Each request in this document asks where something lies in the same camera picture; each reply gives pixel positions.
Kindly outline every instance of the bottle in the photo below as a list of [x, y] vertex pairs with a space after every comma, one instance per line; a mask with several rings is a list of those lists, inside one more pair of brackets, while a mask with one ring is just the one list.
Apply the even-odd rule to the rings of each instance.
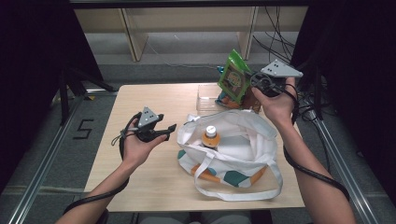
[[205, 132], [202, 134], [202, 144], [204, 147], [217, 149], [220, 142], [220, 135], [216, 131], [215, 126], [207, 126]]

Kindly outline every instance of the green snack package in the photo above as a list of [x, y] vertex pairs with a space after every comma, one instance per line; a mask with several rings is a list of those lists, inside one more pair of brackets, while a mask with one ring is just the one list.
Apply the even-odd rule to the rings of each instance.
[[233, 49], [228, 56], [218, 84], [238, 104], [242, 103], [243, 97], [250, 86], [250, 80], [246, 78], [245, 71], [250, 72], [250, 69], [238, 52]]

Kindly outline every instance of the handheld controller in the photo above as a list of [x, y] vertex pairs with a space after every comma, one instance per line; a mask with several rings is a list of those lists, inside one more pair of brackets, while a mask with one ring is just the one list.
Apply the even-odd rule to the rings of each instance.
[[268, 97], [274, 97], [285, 90], [286, 77], [302, 77], [303, 73], [278, 60], [274, 60], [259, 73], [249, 76], [251, 86], [256, 87]]
[[139, 112], [134, 116], [134, 118], [138, 118], [134, 128], [129, 128], [129, 124], [131, 124], [129, 123], [124, 129], [124, 132], [134, 132], [137, 138], [143, 142], [150, 142], [154, 138], [163, 134], [167, 135], [167, 138], [165, 139], [165, 141], [167, 141], [169, 140], [170, 133], [174, 132], [176, 129], [176, 124], [174, 124], [169, 126], [167, 130], [154, 131], [155, 125], [163, 120], [163, 114], [156, 115], [147, 106], [143, 108], [143, 112]]

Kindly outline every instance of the finger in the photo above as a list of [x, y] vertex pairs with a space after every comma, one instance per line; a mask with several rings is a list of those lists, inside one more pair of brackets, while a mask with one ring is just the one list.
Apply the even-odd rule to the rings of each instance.
[[251, 91], [253, 92], [254, 96], [256, 97], [257, 100], [260, 102], [266, 102], [268, 100], [268, 97], [262, 93], [259, 89], [252, 87]]
[[132, 120], [131, 124], [129, 125], [129, 127], [134, 127], [134, 125], [137, 123], [137, 119]]
[[291, 93], [293, 96], [296, 96], [297, 92], [295, 90], [295, 83], [296, 83], [295, 78], [294, 77], [288, 77], [288, 78], [286, 78], [285, 83], [286, 83], [285, 90], [288, 91], [289, 93]]
[[160, 136], [154, 138], [152, 141], [148, 142], [148, 144], [149, 144], [151, 147], [156, 147], [156, 146], [158, 146], [160, 143], [162, 143], [163, 141], [165, 141], [165, 139], [166, 139], [167, 137], [168, 137], [168, 136], [167, 136], [166, 134], [160, 135]]

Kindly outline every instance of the person's right hand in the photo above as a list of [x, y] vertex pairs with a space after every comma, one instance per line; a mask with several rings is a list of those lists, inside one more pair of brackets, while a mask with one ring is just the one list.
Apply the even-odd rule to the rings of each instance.
[[[293, 87], [289, 86], [295, 86], [295, 78], [288, 77], [286, 79], [286, 84], [288, 84], [286, 85], [286, 91], [296, 97], [297, 93]], [[294, 108], [294, 102], [286, 93], [281, 93], [275, 97], [268, 97], [257, 88], [252, 88], [251, 90], [262, 104], [265, 116], [271, 120], [275, 126], [283, 122], [291, 123], [291, 112]]]

